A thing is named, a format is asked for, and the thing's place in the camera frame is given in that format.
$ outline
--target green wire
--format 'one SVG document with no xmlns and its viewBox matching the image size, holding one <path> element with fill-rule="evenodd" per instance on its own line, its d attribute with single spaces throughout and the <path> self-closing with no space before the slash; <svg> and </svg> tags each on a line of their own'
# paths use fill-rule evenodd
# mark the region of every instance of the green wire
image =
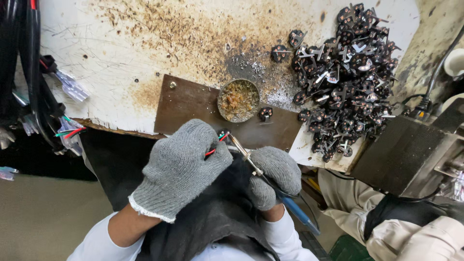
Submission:
<svg viewBox="0 0 464 261">
<path fill-rule="evenodd" d="M 58 133 L 58 134 L 55 134 L 55 137 L 59 137 L 59 136 L 64 136 L 64 135 L 68 135 L 70 134 L 71 132 L 73 132 L 74 130 L 65 130 L 61 133 Z"/>
</svg>

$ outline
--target hand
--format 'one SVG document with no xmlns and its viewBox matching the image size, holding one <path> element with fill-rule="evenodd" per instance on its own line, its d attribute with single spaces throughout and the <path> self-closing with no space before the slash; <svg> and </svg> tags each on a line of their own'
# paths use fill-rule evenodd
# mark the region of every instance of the hand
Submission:
<svg viewBox="0 0 464 261">
<path fill-rule="evenodd" d="M 261 211 L 261 215 L 267 222 L 277 222 L 282 219 L 285 213 L 283 204 L 277 204 L 270 210 Z"/>
<path fill-rule="evenodd" d="M 216 151 L 205 159 L 211 147 Z M 226 143 L 219 142 L 211 126 L 190 120 L 171 137 L 155 143 L 142 171 L 143 182 L 129 196 L 130 205 L 143 215 L 172 223 L 231 163 Z"/>
<path fill-rule="evenodd" d="M 108 234 L 117 246 L 132 246 L 150 228 L 161 223 L 161 219 L 139 215 L 130 204 L 114 215 L 108 222 Z"/>
<path fill-rule="evenodd" d="M 264 147 L 254 150 L 250 155 L 255 165 L 264 171 L 264 175 L 272 178 L 281 190 L 297 195 L 301 191 L 301 171 L 298 164 L 283 150 Z M 250 178 L 251 199 L 259 210 L 270 210 L 279 204 L 274 189 L 262 178 Z"/>
</svg>

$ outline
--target dark cloth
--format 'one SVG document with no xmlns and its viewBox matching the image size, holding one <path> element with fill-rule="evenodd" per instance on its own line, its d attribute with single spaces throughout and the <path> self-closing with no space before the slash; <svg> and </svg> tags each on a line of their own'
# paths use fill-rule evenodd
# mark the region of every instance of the dark cloth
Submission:
<svg viewBox="0 0 464 261">
<path fill-rule="evenodd" d="M 406 202 L 388 194 L 367 214 L 364 240 L 385 220 L 398 219 L 423 227 L 443 215 L 446 215 L 443 210 L 424 201 Z"/>
<path fill-rule="evenodd" d="M 174 224 L 163 222 L 147 232 L 137 260 L 190 261 L 208 244 L 227 237 L 249 239 L 245 242 L 254 245 L 242 243 L 240 249 L 251 252 L 258 247 L 279 260 L 247 194 L 252 170 L 241 156 L 233 156 L 232 165 L 178 213 Z"/>
</svg>

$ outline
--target white long sleeve shirt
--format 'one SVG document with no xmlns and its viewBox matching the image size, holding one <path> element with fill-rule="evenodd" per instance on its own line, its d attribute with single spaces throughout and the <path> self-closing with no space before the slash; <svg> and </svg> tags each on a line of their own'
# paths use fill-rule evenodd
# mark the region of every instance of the white long sleeve shirt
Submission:
<svg viewBox="0 0 464 261">
<path fill-rule="evenodd" d="M 85 236 L 84 241 L 68 257 L 67 261 L 134 261 L 140 253 L 142 236 L 136 243 L 127 248 L 117 246 L 108 234 L 108 222 L 117 212 L 97 223 Z M 260 223 L 269 245 L 282 261 L 317 261 L 316 256 L 301 245 L 292 218 L 285 210 L 284 216 L 277 222 Z M 192 261 L 256 261 L 252 256 L 231 244 L 209 244 L 203 252 Z"/>
</svg>

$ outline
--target pile of connectors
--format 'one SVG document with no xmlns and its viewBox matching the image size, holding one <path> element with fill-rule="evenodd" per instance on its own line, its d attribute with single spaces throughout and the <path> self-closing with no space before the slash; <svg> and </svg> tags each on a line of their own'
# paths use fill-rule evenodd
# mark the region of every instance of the pile of connectors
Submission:
<svg viewBox="0 0 464 261">
<path fill-rule="evenodd" d="M 343 8 L 338 16 L 336 38 L 320 46 L 304 46 L 306 33 L 293 30 L 289 44 L 295 49 L 291 67 L 302 90 L 293 102 L 303 105 L 313 99 L 318 108 L 302 110 L 298 119 L 314 133 L 313 153 L 328 162 L 336 152 L 353 154 L 351 145 L 367 135 L 376 137 L 392 117 L 386 98 L 392 93 L 393 69 L 399 49 L 388 40 L 389 29 L 378 26 L 387 21 L 376 17 L 363 4 Z M 289 57 L 283 45 L 273 47 L 276 62 Z"/>
</svg>

